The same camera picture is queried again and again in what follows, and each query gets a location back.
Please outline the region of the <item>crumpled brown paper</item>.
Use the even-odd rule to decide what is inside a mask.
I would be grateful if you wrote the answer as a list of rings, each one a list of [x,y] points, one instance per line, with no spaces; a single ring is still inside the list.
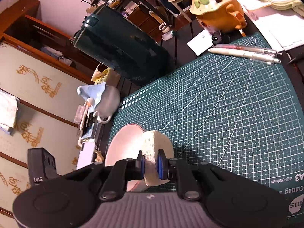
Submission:
[[[103,163],[104,162],[104,157],[103,157],[103,155],[101,154],[101,152],[100,151],[94,151],[94,153],[93,153],[93,162],[94,163]]]

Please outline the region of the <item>orange pig teapot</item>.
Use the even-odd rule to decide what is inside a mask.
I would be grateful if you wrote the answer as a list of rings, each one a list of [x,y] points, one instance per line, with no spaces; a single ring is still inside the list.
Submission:
[[[196,16],[200,26],[210,34],[238,30],[246,36],[247,26],[243,7],[237,0],[191,0],[191,14]]]

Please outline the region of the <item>white paper stack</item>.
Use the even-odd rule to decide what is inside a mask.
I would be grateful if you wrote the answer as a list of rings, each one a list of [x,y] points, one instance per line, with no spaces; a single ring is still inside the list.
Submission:
[[[237,0],[272,49],[288,51],[303,46],[303,17],[294,10],[257,8],[257,0]]]

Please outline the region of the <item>white pen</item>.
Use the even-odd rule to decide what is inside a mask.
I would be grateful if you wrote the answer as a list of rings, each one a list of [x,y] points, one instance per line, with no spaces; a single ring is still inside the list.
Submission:
[[[244,51],[239,49],[227,49],[227,48],[217,48],[212,47],[208,49],[208,52],[213,54],[220,54],[226,56],[242,57],[248,58],[255,61],[263,61],[266,63],[281,63],[279,58],[273,57],[271,55],[261,54],[257,52]]]

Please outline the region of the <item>beige oval sponge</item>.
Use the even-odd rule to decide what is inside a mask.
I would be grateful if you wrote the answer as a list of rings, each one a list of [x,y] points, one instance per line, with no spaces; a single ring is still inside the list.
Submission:
[[[154,187],[168,183],[169,180],[159,179],[157,158],[159,149],[163,149],[166,158],[174,158],[174,149],[170,139],[157,130],[146,131],[141,138],[141,150],[145,157],[145,184],[147,187]]]

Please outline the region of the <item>white card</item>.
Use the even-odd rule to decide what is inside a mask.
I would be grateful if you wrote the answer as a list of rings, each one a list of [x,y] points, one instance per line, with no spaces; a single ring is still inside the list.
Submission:
[[[212,45],[212,35],[207,30],[203,30],[187,43],[187,46],[196,54],[196,56],[201,55]]]

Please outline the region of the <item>blue hat white teapot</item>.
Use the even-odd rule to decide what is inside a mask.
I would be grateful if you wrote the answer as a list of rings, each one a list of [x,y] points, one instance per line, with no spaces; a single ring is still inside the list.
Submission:
[[[105,82],[79,86],[76,92],[86,101],[89,113],[103,125],[110,121],[121,101],[118,89]]]

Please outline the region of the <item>white bowl red rim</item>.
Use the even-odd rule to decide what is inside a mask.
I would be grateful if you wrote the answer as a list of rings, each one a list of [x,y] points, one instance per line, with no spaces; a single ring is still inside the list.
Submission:
[[[114,136],[108,148],[105,166],[113,166],[117,161],[136,159],[142,150],[142,134],[145,130],[135,123],[123,126]]]

